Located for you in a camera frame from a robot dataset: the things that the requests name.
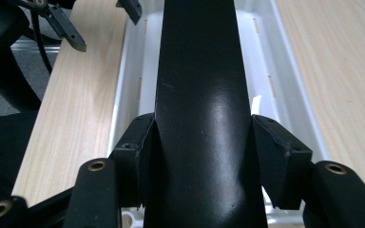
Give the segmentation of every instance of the white plastic tray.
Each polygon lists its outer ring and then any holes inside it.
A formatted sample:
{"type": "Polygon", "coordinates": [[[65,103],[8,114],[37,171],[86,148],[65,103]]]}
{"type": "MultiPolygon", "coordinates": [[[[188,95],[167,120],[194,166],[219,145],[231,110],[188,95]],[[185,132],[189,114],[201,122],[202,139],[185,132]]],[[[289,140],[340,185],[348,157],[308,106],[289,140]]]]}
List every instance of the white plastic tray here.
{"type": "MultiPolygon", "coordinates": [[[[163,3],[141,1],[143,18],[137,26],[127,24],[110,150],[133,118],[154,111],[163,3]]],[[[314,162],[328,160],[275,1],[236,0],[235,4],[252,113],[284,125],[313,149],[314,162]]],[[[301,211],[275,210],[267,197],[265,210],[268,223],[302,222],[301,211]]],[[[130,209],[123,218],[130,227],[142,227],[143,212],[130,209]]]]}

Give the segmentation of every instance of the black cable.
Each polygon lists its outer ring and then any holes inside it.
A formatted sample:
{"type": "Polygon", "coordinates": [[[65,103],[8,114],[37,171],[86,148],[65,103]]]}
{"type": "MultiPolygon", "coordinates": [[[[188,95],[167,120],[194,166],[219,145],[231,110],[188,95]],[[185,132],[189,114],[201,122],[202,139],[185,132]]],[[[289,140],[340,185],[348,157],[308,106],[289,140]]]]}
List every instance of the black cable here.
{"type": "Polygon", "coordinates": [[[41,39],[40,23],[38,21],[38,14],[34,11],[30,11],[31,23],[34,28],[35,42],[37,42],[38,49],[40,50],[41,58],[43,58],[44,65],[49,74],[52,72],[52,66],[47,57],[46,50],[44,49],[43,40],[41,39]]]}

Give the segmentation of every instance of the gray floor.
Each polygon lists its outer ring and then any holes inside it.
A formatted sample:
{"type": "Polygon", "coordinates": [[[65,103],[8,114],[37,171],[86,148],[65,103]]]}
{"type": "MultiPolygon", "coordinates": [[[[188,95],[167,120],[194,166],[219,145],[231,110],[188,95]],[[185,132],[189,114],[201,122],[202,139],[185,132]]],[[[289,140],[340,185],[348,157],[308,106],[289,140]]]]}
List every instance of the gray floor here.
{"type": "MultiPolygon", "coordinates": [[[[70,10],[64,10],[64,12],[67,15],[70,15],[70,10]]],[[[47,23],[47,21],[41,17],[40,26],[42,33],[52,38],[59,39],[50,27],[50,25],[47,23]]],[[[25,75],[25,78],[28,80],[32,89],[35,91],[40,99],[43,99],[49,80],[49,74],[46,67],[44,66],[40,53],[36,52],[35,50],[26,51],[25,49],[23,49],[14,50],[13,55],[16,58],[19,67],[21,68],[23,74],[25,75]]],[[[56,53],[48,53],[48,57],[52,65],[54,65],[55,63],[56,56],[56,53]]],[[[6,102],[0,96],[0,116],[6,116],[13,113],[18,113],[18,111],[11,107],[8,102],[6,102]]]]}

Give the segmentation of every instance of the wooden board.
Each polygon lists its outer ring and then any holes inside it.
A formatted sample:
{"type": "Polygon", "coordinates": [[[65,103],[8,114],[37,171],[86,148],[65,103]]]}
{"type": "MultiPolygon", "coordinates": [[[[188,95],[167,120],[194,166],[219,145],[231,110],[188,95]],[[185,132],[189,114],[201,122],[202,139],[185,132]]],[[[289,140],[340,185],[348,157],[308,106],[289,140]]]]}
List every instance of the wooden board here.
{"type": "Polygon", "coordinates": [[[73,186],[79,166],[110,149],[126,22],[115,3],[78,0],[73,8],[87,51],[61,45],[13,190],[29,206],[73,186]]]}
{"type": "Polygon", "coordinates": [[[365,181],[365,0],[277,4],[331,160],[365,181]]]}

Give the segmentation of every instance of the black plastic beam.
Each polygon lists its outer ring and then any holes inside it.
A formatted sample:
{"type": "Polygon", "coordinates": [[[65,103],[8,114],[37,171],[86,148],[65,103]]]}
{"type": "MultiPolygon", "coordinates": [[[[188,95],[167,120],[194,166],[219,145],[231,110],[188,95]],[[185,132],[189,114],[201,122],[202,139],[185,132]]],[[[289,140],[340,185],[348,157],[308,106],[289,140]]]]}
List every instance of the black plastic beam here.
{"type": "Polygon", "coordinates": [[[233,0],[165,0],[144,227],[266,227],[233,0]]]}

